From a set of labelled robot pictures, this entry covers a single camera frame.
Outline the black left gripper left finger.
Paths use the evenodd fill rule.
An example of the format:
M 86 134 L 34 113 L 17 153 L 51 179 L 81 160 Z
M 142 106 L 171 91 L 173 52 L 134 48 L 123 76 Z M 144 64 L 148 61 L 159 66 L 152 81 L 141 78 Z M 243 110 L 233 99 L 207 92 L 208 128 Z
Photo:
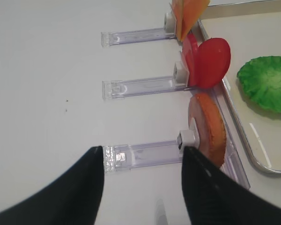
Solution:
M 0 225 L 93 225 L 104 189 L 104 152 L 90 148 L 33 196 L 0 212 Z

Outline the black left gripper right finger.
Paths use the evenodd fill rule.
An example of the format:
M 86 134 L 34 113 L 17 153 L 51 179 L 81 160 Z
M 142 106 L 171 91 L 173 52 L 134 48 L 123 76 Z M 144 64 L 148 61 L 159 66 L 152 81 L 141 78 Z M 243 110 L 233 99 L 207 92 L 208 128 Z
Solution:
M 237 184 L 194 147 L 184 148 L 181 178 L 193 225 L 281 225 L 281 208 Z

